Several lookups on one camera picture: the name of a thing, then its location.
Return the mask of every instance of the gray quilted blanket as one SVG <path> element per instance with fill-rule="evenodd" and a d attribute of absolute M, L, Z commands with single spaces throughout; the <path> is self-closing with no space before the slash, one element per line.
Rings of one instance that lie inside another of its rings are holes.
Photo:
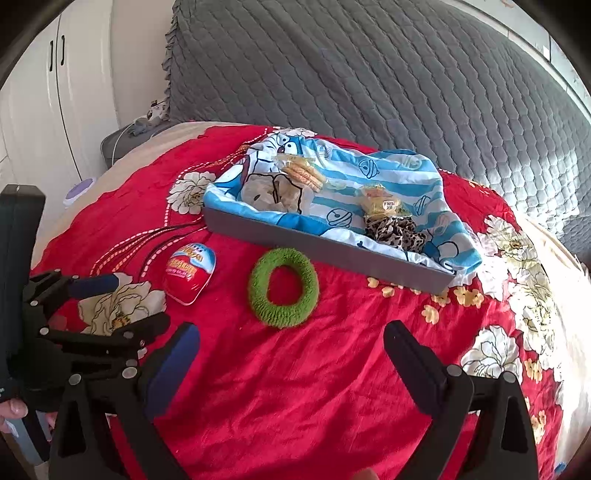
<path fill-rule="evenodd" d="M 408 148 L 591 261 L 590 125 L 528 54 L 440 0 L 177 0 L 171 117 Z"/>

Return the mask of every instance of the gray tray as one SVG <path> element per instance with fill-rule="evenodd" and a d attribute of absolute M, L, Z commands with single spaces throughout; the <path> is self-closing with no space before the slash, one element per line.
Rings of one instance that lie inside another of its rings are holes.
<path fill-rule="evenodd" d="M 311 260 L 334 265 L 369 277 L 439 295 L 453 280 L 452 273 L 343 244 L 328 238 L 259 222 L 211 207 L 204 208 L 211 232 L 266 247 L 293 247 Z"/>

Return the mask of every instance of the printed label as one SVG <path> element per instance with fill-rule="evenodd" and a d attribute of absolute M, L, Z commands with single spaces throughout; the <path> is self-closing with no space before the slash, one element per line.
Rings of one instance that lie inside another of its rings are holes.
<path fill-rule="evenodd" d="M 384 202 L 382 203 L 382 207 L 384 207 L 384 210 L 396 210 L 396 208 L 398 208 L 398 201 L 384 200 Z"/>
<path fill-rule="evenodd" d="M 207 273 L 212 273 L 215 266 L 215 255 L 205 245 L 188 244 L 173 253 L 173 257 L 185 257 L 191 265 L 204 269 Z"/>
<path fill-rule="evenodd" d="M 197 268 L 177 258 L 171 258 L 166 265 L 166 273 L 176 277 L 191 280 L 195 275 Z"/>

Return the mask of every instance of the tan cloth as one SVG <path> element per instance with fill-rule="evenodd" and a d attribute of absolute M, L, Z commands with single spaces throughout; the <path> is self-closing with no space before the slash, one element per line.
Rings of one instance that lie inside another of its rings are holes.
<path fill-rule="evenodd" d="M 563 345 L 563 421 L 558 434 L 556 463 L 568 463 L 591 427 L 591 299 L 581 265 L 558 239 L 527 215 L 516 213 L 517 222 L 535 246 L 550 280 L 552 297 L 562 325 L 556 326 L 556 342 Z"/>
<path fill-rule="evenodd" d="M 172 128 L 162 132 L 154 138 L 151 138 L 146 143 L 134 148 L 126 156 L 120 159 L 113 167 L 108 170 L 96 183 L 77 199 L 74 204 L 66 210 L 64 215 L 56 222 L 56 224 L 47 231 L 47 233 L 40 235 L 35 243 L 33 250 L 33 260 L 31 265 L 34 267 L 41 260 L 41 256 L 47 244 L 57 237 L 59 234 L 65 232 L 72 224 L 74 217 L 78 215 L 85 207 L 94 203 L 105 192 L 112 192 L 118 189 L 125 183 L 125 181 L 142 167 L 150 165 L 160 155 L 163 155 L 171 148 L 174 148 L 187 140 L 197 138 L 202 135 L 205 130 L 214 125 L 240 125 L 240 124 L 226 124 L 221 122 L 189 122 L 185 124 L 175 125 Z"/>

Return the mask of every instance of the white flower print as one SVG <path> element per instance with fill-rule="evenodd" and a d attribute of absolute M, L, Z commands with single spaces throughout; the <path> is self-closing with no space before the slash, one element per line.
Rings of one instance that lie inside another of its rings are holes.
<path fill-rule="evenodd" d="M 460 364 L 469 375 L 498 378 L 504 371 L 509 371 L 515 374 L 519 383 L 523 380 L 519 347 L 500 325 L 482 329 Z"/>
<path fill-rule="evenodd" d="M 177 180 L 166 199 L 175 212 L 185 215 L 198 215 L 203 206 L 203 195 L 207 185 L 215 181 L 213 173 L 192 171 Z"/>
<path fill-rule="evenodd" d="M 279 129 L 279 133 L 287 135 L 288 137 L 315 137 L 318 135 L 316 132 L 312 130 L 308 130 L 307 128 L 281 128 Z"/>
<path fill-rule="evenodd" d="M 564 381 L 560 382 L 558 384 L 558 387 L 556 387 L 556 392 L 554 393 L 554 403 L 556 403 L 557 405 L 560 405 L 560 408 L 564 409 L 563 404 L 564 404 Z"/>
<path fill-rule="evenodd" d="M 517 278 L 520 270 L 529 270 L 537 263 L 537 254 L 531 240 L 523 232 L 517 233 L 515 228 L 502 218 L 489 215 L 484 222 L 488 225 L 487 232 L 507 260 L 509 272 Z"/>
<path fill-rule="evenodd" d="M 116 328 L 166 309 L 164 292 L 150 291 L 152 285 L 149 281 L 131 283 L 129 275 L 115 275 L 119 278 L 119 287 L 114 292 L 78 302 L 78 314 L 89 325 L 83 333 L 109 336 Z"/>
<path fill-rule="evenodd" d="M 470 285 L 474 277 L 478 276 L 482 283 L 482 293 L 499 301 L 503 301 L 503 283 L 509 278 L 507 261 L 497 257 L 498 248 L 495 241 L 484 233 L 474 233 L 467 223 L 464 223 L 476 247 L 482 263 L 474 272 L 468 275 L 457 275 L 450 283 L 450 287 Z"/>
<path fill-rule="evenodd" d="M 509 284 L 509 306 L 515 313 L 515 327 L 523 332 L 523 346 L 538 353 L 544 370 L 554 366 L 554 319 L 556 305 L 542 266 L 535 264 L 528 275 Z"/>

